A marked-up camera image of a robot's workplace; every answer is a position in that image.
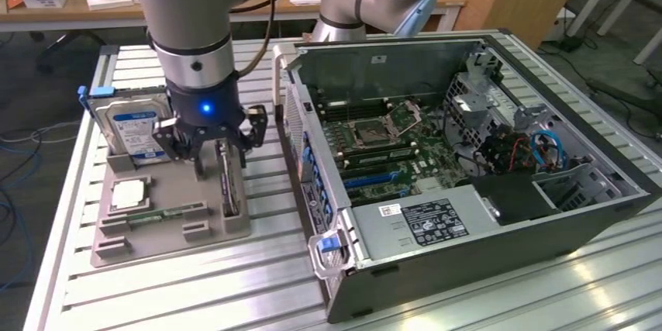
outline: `aluminum table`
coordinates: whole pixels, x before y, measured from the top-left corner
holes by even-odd
[[[662,184],[657,155],[517,38],[498,36],[498,40]],[[234,43],[239,68],[261,44],[261,40]],[[265,103],[270,112],[271,57],[267,53],[258,69],[239,84],[242,102]],[[95,86],[162,83],[163,70],[147,46],[104,50]],[[512,71],[504,72],[504,84],[524,105],[541,101]],[[107,143],[86,114],[26,321],[28,330],[427,331],[617,326],[656,329],[662,325],[661,203],[565,257],[330,325],[274,124],[266,145],[249,156],[245,170],[253,234],[246,239],[98,269],[90,265],[90,246],[106,153]]]

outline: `floor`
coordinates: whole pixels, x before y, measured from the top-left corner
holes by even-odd
[[[570,0],[569,7],[578,10],[586,0]],[[604,0],[598,11],[612,0]],[[584,47],[565,56],[573,62],[581,73],[590,78],[616,84],[622,89],[633,90],[642,96],[650,96],[654,90],[646,87],[652,80],[644,67],[637,66],[632,59],[648,40],[662,26],[662,15],[644,6],[630,6],[629,17],[617,22],[606,37],[597,37],[593,32],[588,35],[598,44],[597,50]],[[311,31],[310,22],[283,22],[274,37],[297,36]],[[259,39],[263,37],[265,25],[235,25],[237,39]],[[26,33],[18,33],[14,40],[0,47],[0,133],[14,129],[36,129],[56,122],[76,121],[82,108],[76,101],[76,89],[88,84],[95,70],[98,47],[87,40],[78,40],[55,58],[55,72],[43,76],[35,71],[34,58],[47,45],[58,38],[59,33],[47,33],[42,43],[32,41]],[[111,44],[143,44],[142,29],[100,30],[99,35]],[[10,36],[0,35],[0,40]],[[554,46],[544,45],[548,51],[556,51]],[[586,89],[582,79],[573,72],[566,61],[558,56],[545,56],[545,59],[560,70],[564,76]],[[649,59],[648,66],[662,70],[662,50],[657,50]],[[605,95],[596,96],[600,105],[625,124],[624,107]],[[645,112],[634,111],[633,126],[638,131],[656,133],[658,123]],[[66,127],[50,134],[51,139],[71,136],[76,127]],[[649,146],[662,153],[662,145],[654,140],[642,139]],[[34,143],[22,144],[18,149],[30,151]],[[19,188],[10,189],[12,201],[23,211],[26,225],[34,241],[35,267],[44,253],[48,241],[51,222],[58,206],[59,195],[67,173],[74,141],[44,144],[39,153],[43,158],[40,169]],[[22,161],[24,156],[0,151],[0,174],[6,174]],[[7,232],[7,224],[0,224],[0,236]],[[26,242],[19,230],[10,241],[0,246],[0,286],[22,270],[26,259]],[[20,286],[0,292],[0,329],[22,329],[26,312],[30,305],[32,285],[36,273],[22,279]]]

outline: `blue led light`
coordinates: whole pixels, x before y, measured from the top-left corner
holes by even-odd
[[[211,114],[214,112],[214,106],[209,102],[201,104],[201,111],[203,114]]]

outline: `motherboard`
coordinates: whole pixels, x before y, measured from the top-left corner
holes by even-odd
[[[353,206],[467,182],[467,172],[434,120],[435,106],[426,100],[410,96],[325,102],[318,108]]]

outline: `blue cable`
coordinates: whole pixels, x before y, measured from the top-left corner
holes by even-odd
[[[8,203],[0,202],[0,206],[8,209],[11,212],[15,213],[16,215],[16,222],[19,224],[20,229],[23,230],[23,234],[26,236],[26,243],[28,245],[28,257],[26,259],[26,264],[23,265],[23,269],[20,269],[20,272],[14,276],[14,278],[4,284],[4,286],[0,287],[0,293],[3,293],[10,286],[12,286],[14,283],[16,283],[30,272],[30,270],[35,266],[35,259],[32,257],[32,252],[34,252],[34,244],[32,244],[32,238],[30,238],[28,234],[28,229],[26,227],[26,220],[23,219],[22,212]]]
[[[10,147],[4,147],[2,145],[0,145],[0,150],[6,150],[7,152],[14,153],[14,154],[24,154],[24,155],[32,155],[34,154],[35,155],[35,162],[32,162],[32,168],[14,182],[11,182],[10,184],[3,186],[3,189],[7,190],[7,189],[18,187],[22,184],[22,182],[26,181],[35,174],[35,172],[39,169],[39,166],[42,165],[42,156],[35,151],[18,150],[18,149],[12,149]]]
[[[532,135],[532,149],[533,149],[536,161],[538,162],[538,164],[541,166],[545,166],[548,164],[545,162],[545,160],[542,159],[541,153],[538,152],[538,149],[537,149],[538,144],[536,143],[536,138],[538,136],[548,136],[554,141],[554,145],[557,145],[558,158],[561,159],[561,167],[562,167],[562,169],[566,169],[568,157],[566,157],[565,152],[564,152],[564,145],[561,143],[561,139],[558,138],[558,136],[554,132],[548,131],[548,130],[541,130]]]

